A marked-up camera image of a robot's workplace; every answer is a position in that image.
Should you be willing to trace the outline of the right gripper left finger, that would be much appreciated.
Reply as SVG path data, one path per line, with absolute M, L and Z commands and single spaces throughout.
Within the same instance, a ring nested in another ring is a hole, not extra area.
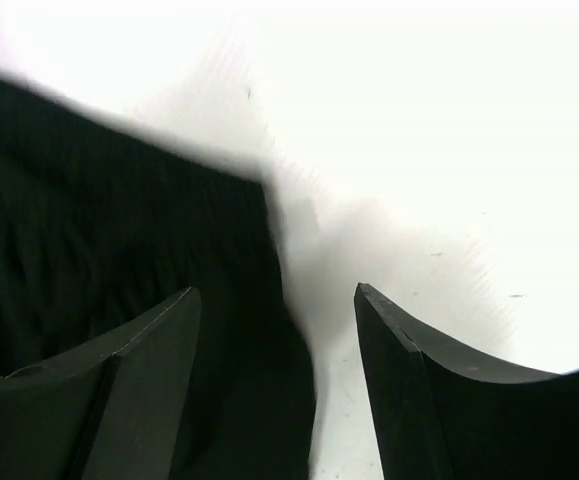
M 188 289 L 0 377 L 0 479 L 167 478 L 200 310 Z

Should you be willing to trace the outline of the black trousers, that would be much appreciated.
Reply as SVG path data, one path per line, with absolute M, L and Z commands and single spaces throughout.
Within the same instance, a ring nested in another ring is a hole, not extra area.
M 196 288 L 175 479 L 306 479 L 316 407 L 264 184 L 0 80 L 0 376 Z

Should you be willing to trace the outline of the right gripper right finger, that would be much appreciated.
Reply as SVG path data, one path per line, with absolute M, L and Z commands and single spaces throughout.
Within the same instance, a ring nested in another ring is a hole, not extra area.
M 579 480 L 579 370 L 486 354 L 366 283 L 354 304 L 386 478 Z

